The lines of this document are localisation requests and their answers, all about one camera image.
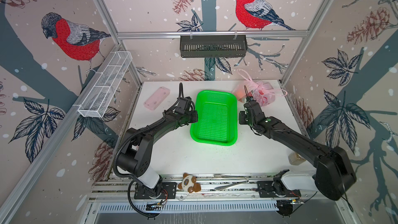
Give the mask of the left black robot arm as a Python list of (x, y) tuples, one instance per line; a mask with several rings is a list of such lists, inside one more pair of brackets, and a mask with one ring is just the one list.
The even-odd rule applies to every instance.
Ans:
[(116, 151), (113, 170), (120, 178), (130, 178), (154, 195), (162, 190), (162, 177), (151, 167), (154, 144), (169, 132), (198, 122), (198, 112), (192, 99), (179, 97), (176, 103), (163, 112), (160, 120), (138, 130), (128, 129), (127, 137)]

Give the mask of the green plastic basket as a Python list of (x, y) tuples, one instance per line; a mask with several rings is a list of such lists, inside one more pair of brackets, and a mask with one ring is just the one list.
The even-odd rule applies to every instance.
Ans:
[(236, 97), (228, 92), (203, 90), (196, 100), (198, 122), (190, 128), (192, 139), (198, 143), (232, 146), (238, 138), (238, 109)]

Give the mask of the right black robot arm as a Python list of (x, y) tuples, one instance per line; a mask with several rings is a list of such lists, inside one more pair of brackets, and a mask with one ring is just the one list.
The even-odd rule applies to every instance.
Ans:
[(239, 123), (248, 125), (256, 135), (280, 142), (297, 152), (316, 169), (315, 186), (325, 197), (337, 201), (357, 181), (347, 152), (336, 146), (330, 148), (293, 131), (275, 117), (266, 117), (256, 101), (244, 104)]

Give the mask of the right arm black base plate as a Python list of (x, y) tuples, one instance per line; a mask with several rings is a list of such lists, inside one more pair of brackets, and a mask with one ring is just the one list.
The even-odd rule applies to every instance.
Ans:
[(280, 181), (258, 181), (260, 198), (300, 198), (299, 190), (288, 190)]

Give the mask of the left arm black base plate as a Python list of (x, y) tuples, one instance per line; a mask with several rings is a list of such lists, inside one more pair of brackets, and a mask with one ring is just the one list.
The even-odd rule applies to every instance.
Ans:
[(138, 184), (135, 187), (135, 200), (155, 200), (155, 199), (175, 199), (177, 183), (162, 182), (157, 184), (155, 188), (150, 189), (145, 185)]

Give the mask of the pink plastic bag with fruit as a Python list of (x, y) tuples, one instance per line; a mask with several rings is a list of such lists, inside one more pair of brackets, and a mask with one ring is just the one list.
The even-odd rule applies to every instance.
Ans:
[(237, 73), (243, 78), (243, 81), (234, 88), (232, 94), (242, 103), (249, 96), (262, 107), (272, 104), (277, 96), (287, 96), (288, 94), (284, 89), (275, 89), (270, 83), (254, 81), (243, 69), (237, 69)]

